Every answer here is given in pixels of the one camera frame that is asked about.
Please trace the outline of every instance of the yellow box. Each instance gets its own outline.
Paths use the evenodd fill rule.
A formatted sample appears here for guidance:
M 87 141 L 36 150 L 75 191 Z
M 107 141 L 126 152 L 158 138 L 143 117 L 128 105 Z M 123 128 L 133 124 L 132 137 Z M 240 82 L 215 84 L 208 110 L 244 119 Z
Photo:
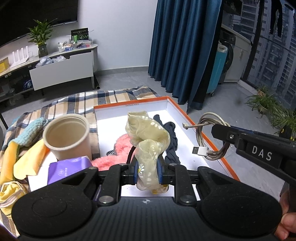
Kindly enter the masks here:
M 0 73 L 9 68 L 8 57 L 0 61 Z

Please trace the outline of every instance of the white router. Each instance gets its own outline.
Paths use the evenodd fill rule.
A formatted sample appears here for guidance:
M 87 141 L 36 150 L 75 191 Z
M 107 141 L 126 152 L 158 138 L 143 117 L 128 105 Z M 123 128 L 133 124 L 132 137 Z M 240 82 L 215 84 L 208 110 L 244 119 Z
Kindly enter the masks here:
M 22 59 L 20 59 L 20 53 L 19 50 L 17 50 L 17 56 L 15 56 L 15 52 L 12 52 L 12 56 L 13 56 L 13 60 L 14 63 L 10 66 L 10 68 L 13 68 L 17 65 L 23 64 L 24 62 L 26 62 L 29 58 L 29 50 L 28 50 L 28 46 L 26 46 L 26 57 L 25 57 L 25 53 L 24 53 L 24 48 L 21 48 L 21 52 L 22 52 Z

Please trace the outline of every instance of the yellow towel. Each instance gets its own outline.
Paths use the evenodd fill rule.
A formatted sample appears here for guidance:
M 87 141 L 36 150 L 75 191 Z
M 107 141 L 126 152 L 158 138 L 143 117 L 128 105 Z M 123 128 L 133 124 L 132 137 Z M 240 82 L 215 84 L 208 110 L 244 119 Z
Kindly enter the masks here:
M 0 191 L 0 209 L 8 217 L 11 218 L 11 209 L 14 203 L 27 194 L 28 191 L 24 185 L 19 182 L 12 181 L 3 183 Z
M 22 180 L 27 175 L 35 176 L 38 174 L 44 157 L 49 149 L 44 145 L 43 139 L 33 145 L 13 166 L 13 175 Z
M 3 156 L 3 165 L 0 173 L 0 185 L 13 181 L 13 165 L 17 159 L 19 145 L 10 141 Z

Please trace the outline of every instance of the pink fluffy fabric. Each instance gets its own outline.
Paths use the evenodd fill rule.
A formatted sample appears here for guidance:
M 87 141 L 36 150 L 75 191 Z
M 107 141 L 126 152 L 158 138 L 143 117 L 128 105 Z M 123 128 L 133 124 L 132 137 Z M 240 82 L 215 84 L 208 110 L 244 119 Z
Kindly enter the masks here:
M 128 134 L 125 134 L 119 137 L 114 145 L 114 149 L 117 153 L 117 156 L 103 156 L 103 157 L 94 159 L 91 162 L 91 164 L 94 167 L 97 167 L 99 171 L 105 171 L 105 170 L 109 170 L 110 166 L 113 166 L 119 163 L 126 163 L 128 154 L 132 146 L 133 145 L 130 143 L 130 138 Z

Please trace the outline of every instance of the tv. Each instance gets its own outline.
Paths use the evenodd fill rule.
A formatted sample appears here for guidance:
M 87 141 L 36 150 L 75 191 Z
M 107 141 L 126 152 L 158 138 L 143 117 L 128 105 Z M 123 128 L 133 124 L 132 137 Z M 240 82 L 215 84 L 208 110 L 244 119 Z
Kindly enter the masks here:
M 78 0 L 0 0 L 0 47 L 27 35 L 34 19 L 54 26 L 77 21 Z

